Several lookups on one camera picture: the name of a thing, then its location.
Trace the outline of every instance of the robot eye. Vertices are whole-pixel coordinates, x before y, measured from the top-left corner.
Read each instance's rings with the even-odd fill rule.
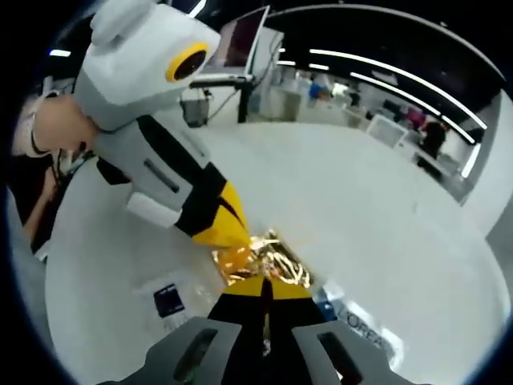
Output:
[[[205,61],[207,57],[207,44],[195,43],[182,51],[169,64],[166,70],[166,80],[177,82],[192,75]]]

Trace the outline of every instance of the ceiling light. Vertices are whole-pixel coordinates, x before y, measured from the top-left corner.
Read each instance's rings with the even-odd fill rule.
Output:
[[[409,93],[404,92],[403,90],[400,90],[400,89],[398,89],[396,87],[390,86],[389,84],[387,84],[385,82],[381,82],[379,80],[370,78],[369,76],[364,76],[364,75],[357,74],[356,72],[351,72],[351,76],[353,76],[355,78],[359,78],[359,79],[365,80],[365,81],[367,81],[369,83],[377,84],[378,86],[384,87],[386,89],[389,89],[389,90],[391,90],[391,91],[393,91],[393,92],[395,92],[395,93],[397,93],[397,94],[399,94],[401,96],[404,96],[405,98],[407,98],[409,100],[414,101],[416,104],[418,104],[420,106],[423,106],[426,110],[431,111],[436,116],[440,116],[441,115],[439,110],[437,110],[434,107],[431,107],[428,103],[424,103],[420,99],[416,98],[415,96],[410,95]]]
[[[69,55],[71,55],[70,51],[65,50],[51,50],[50,56],[61,56],[63,58],[67,58]]]
[[[323,71],[329,70],[328,66],[322,66],[321,64],[309,64],[308,67],[315,68],[316,70],[323,70]]]
[[[319,54],[319,55],[337,56],[339,58],[345,58],[345,59],[353,59],[353,60],[357,60],[359,62],[373,64],[374,66],[385,68],[385,69],[387,69],[389,71],[393,71],[393,72],[395,72],[397,74],[403,75],[403,76],[405,76],[405,77],[407,77],[409,79],[412,79],[412,80],[422,84],[423,86],[426,86],[426,87],[430,88],[432,91],[437,92],[438,94],[440,94],[441,96],[443,96],[444,98],[446,98],[447,100],[452,102],[454,105],[459,107],[461,110],[463,110],[481,128],[483,128],[485,130],[487,129],[487,125],[474,112],[472,112],[467,107],[465,107],[463,104],[461,104],[458,100],[456,100],[455,98],[453,98],[452,96],[447,94],[444,90],[442,90],[442,89],[436,87],[434,84],[431,84],[431,83],[425,81],[424,79],[421,79],[418,76],[413,75],[413,74],[411,74],[409,72],[406,72],[406,71],[404,71],[404,70],[402,70],[400,68],[397,68],[397,67],[394,67],[394,66],[391,66],[389,64],[382,63],[382,62],[378,62],[377,60],[372,60],[372,59],[364,58],[364,57],[358,56],[358,55],[345,54],[345,53],[342,53],[342,52],[325,51],[325,50],[310,50],[310,53],[311,54]]]
[[[192,9],[191,12],[189,12],[188,17],[189,18],[195,18],[203,8],[205,8],[205,5],[207,4],[207,0],[199,0],[196,6]]]
[[[467,164],[465,164],[465,167],[462,170],[462,177],[467,178],[471,174],[475,160],[478,159],[479,150],[481,150],[481,144],[476,144],[472,150],[471,157],[468,159]]]
[[[459,127],[455,122],[453,122],[452,120],[450,120],[448,117],[446,116],[442,116],[442,120],[444,122],[446,122],[447,124],[449,124],[454,130],[456,130],[457,132],[459,132],[460,134],[463,135],[463,137],[465,139],[467,139],[469,142],[471,142],[472,144],[475,143],[475,140],[472,136],[468,135],[467,132],[465,130],[463,130],[461,127]]]
[[[278,60],[276,64],[279,66],[295,66],[296,62],[292,62],[290,60]]]

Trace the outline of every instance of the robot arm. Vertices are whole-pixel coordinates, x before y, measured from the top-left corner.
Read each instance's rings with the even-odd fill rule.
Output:
[[[74,98],[99,126],[95,152],[133,182],[127,208],[194,241],[246,246],[248,225],[233,186],[183,122],[159,119],[212,57],[220,36],[151,0],[109,0],[93,34]]]

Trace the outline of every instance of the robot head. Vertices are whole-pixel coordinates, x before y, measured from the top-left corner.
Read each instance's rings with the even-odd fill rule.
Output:
[[[220,36],[152,0],[108,0],[91,21],[75,98],[103,130],[176,103]]]

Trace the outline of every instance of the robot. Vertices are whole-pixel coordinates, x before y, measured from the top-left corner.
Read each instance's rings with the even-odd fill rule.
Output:
[[[248,246],[235,188],[183,122],[169,127],[160,119],[161,110],[178,108],[220,36],[152,0],[108,0],[91,27],[74,97],[100,128],[99,170],[112,184],[131,180],[127,208],[142,218],[201,244]],[[251,278],[227,288],[207,318],[189,320],[154,345],[143,368],[120,383],[334,385],[341,378],[409,384],[342,321],[324,322],[307,290]]]

